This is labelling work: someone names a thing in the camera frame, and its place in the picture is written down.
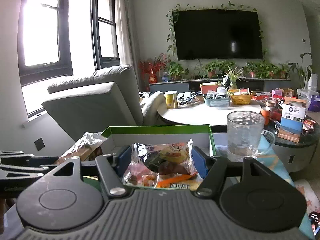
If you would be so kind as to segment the clear mixed snack packet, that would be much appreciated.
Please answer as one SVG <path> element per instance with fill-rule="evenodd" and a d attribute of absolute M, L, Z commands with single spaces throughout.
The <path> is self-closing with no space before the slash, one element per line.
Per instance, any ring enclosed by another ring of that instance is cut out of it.
<path fill-rule="evenodd" d="M 191 139 L 172 144 L 133 144 L 131 162 L 123 175 L 123 184 L 195 191 L 203 179 L 196 169 L 192 149 Z"/>

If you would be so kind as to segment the beige snack packet orange logo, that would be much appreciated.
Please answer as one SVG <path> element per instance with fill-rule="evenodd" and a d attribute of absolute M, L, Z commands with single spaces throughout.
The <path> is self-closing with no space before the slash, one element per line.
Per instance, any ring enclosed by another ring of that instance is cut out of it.
<path fill-rule="evenodd" d="M 92 161 L 103 154 L 101 145 L 106 141 L 101 133 L 86 132 L 84 135 L 54 163 L 60 165 L 71 157 L 79 157 L 81 161 Z"/>

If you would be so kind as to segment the green cardboard box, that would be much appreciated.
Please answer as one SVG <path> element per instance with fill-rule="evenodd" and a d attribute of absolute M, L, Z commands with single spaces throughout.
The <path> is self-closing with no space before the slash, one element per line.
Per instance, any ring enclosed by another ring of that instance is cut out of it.
<path fill-rule="evenodd" d="M 182 126 L 132 126 L 109 127 L 101 134 L 106 141 L 101 145 L 103 154 L 93 161 L 84 161 L 81 164 L 81 174 L 97 176 L 101 192 L 109 199 L 123 198 L 133 194 L 138 188 L 146 190 L 173 190 L 135 187 L 123 184 L 112 167 L 113 155 L 116 147 L 139 144 L 172 144 L 177 142 L 193 141 L 193 147 L 199 147 L 210 159 L 210 168 L 207 176 L 199 187 L 192 193 L 200 198 L 208 198 L 221 189 L 222 179 L 214 175 L 217 169 L 215 144 L 209 125 L 182 125 Z"/>

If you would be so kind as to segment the white round coffee table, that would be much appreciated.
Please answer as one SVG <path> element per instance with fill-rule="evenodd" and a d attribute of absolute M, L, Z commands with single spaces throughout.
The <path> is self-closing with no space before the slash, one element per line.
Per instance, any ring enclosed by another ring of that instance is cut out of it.
<path fill-rule="evenodd" d="M 259 103 L 252 100 L 248 105 L 234 105 L 232 102 L 228 107 L 209 107 L 205 103 L 194 106 L 167 109 L 166 103 L 157 108 L 160 117 L 170 123 L 182 125 L 227 125 L 227 115 L 234 111 L 252 111 L 260 113 Z"/>

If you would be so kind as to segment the clear glass mug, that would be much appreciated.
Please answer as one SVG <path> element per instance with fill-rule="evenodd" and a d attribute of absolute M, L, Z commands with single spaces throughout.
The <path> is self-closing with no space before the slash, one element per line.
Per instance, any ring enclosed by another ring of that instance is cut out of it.
<path fill-rule="evenodd" d="M 264 129 L 265 118 L 252 111 L 234 111 L 227 115 L 227 154 L 232 161 L 257 158 L 275 143 L 272 132 Z"/>

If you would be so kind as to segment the grey storage tray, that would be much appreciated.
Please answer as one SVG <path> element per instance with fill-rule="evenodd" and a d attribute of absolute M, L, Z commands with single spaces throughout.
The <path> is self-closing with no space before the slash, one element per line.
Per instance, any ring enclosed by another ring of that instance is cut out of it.
<path fill-rule="evenodd" d="M 231 98 L 223 97 L 217 94 L 203 95 L 204 103 L 209 107 L 228 107 L 230 105 Z"/>

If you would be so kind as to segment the blue patterned tablecloth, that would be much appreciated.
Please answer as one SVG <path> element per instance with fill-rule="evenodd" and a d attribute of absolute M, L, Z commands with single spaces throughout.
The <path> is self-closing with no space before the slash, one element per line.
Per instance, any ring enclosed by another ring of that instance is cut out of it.
<path fill-rule="evenodd" d="M 288 182 L 290 185 L 295 187 L 293 180 L 287 172 L 284 164 L 276 155 L 274 150 L 270 148 L 266 153 L 257 156 L 257 160 Z M 305 213 L 303 220 L 300 224 L 299 230 L 308 237 L 308 239 L 315 239 L 311 228 L 311 223 L 307 213 Z"/>

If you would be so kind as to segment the yellow wicker basket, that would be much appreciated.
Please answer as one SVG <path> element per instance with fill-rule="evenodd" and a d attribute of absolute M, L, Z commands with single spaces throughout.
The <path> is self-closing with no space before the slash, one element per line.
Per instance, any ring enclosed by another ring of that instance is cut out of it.
<path fill-rule="evenodd" d="M 249 105 L 252 100 L 252 95 L 249 93 L 242 94 L 240 91 L 230 90 L 228 94 L 234 105 Z"/>

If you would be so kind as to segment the spider plant in vase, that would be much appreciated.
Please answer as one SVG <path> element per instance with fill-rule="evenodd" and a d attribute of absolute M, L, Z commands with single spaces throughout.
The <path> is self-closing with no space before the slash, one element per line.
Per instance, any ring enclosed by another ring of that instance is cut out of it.
<path fill-rule="evenodd" d="M 222 80 L 222 87 L 225 87 L 228 90 L 238 89 L 236 81 L 239 80 L 240 77 L 242 77 L 243 69 L 238 67 L 233 68 L 229 64 L 227 66 L 227 71 L 223 72 L 225 74 L 225 77 Z"/>

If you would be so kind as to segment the red flower decoration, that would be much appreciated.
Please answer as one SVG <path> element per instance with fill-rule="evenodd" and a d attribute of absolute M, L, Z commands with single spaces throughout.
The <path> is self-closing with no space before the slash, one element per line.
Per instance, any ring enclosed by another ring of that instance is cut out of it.
<path fill-rule="evenodd" d="M 154 59 L 147 59 L 145 61 L 139 61 L 139 68 L 142 74 L 142 77 L 145 79 L 148 77 L 148 83 L 157 83 L 158 82 L 158 73 L 161 70 L 165 70 L 167 65 L 170 63 L 170 56 L 166 53 L 161 53 L 158 57 Z"/>

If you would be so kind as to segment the dark round side table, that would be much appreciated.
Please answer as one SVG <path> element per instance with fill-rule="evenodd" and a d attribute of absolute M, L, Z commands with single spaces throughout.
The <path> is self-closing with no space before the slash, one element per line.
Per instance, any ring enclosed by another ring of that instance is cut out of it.
<path fill-rule="evenodd" d="M 316 124 L 312 132 L 302 132 L 299 143 L 279 138 L 274 122 L 264 127 L 274 133 L 276 141 L 273 150 L 289 173 L 306 168 L 313 161 L 316 150 L 319 150 L 319 112 L 306 111 L 305 117 L 315 121 Z"/>

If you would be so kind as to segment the grey tv cabinet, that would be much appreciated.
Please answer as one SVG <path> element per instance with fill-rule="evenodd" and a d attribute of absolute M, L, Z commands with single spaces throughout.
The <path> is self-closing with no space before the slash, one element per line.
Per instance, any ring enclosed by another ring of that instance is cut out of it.
<path fill-rule="evenodd" d="M 214 81 L 222 81 L 218 79 L 195 79 L 183 81 L 169 81 L 149 84 L 150 92 L 167 92 L 175 90 L 178 93 L 188 91 L 200 91 L 200 84 Z M 250 88 L 252 91 L 270 92 L 276 88 L 293 88 L 290 79 L 257 79 L 244 78 L 236 81 L 238 88 Z"/>

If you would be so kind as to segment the blue white carton box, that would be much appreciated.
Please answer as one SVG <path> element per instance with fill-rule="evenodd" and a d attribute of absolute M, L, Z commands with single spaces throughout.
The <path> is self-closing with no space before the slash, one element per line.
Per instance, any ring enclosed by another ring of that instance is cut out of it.
<path fill-rule="evenodd" d="M 306 100 L 285 97 L 278 137 L 299 143 L 305 119 Z"/>

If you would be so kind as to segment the purple gift bag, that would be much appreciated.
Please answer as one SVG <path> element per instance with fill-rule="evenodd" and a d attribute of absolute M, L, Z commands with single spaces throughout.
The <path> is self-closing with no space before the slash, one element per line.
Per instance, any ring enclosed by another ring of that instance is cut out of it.
<path fill-rule="evenodd" d="M 308 111 L 310 112 L 320 112 L 320 97 L 319 95 L 312 95 L 308 99 L 306 104 Z"/>

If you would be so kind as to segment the black wall television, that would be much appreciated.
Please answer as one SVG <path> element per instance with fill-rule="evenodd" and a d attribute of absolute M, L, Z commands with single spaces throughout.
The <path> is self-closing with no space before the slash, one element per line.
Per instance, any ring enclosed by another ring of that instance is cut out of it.
<path fill-rule="evenodd" d="M 179 60 L 262 59 L 258 13 L 202 9 L 173 13 Z"/>

